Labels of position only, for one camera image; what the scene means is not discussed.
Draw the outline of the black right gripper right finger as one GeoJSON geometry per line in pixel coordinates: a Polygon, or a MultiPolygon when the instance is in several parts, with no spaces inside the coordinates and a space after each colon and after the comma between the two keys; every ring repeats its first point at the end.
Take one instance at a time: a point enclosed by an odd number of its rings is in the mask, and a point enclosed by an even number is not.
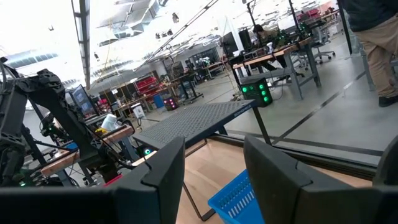
{"type": "Polygon", "coordinates": [[[397,223],[397,187],[353,187],[260,141],[244,160],[266,223],[397,223]]]}

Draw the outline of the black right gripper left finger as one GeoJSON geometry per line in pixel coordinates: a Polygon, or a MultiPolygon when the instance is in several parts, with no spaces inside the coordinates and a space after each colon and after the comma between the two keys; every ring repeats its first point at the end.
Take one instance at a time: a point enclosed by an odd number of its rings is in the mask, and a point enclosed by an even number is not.
{"type": "Polygon", "coordinates": [[[185,140],[171,140],[109,186],[1,189],[1,223],[175,223],[185,140]]]}

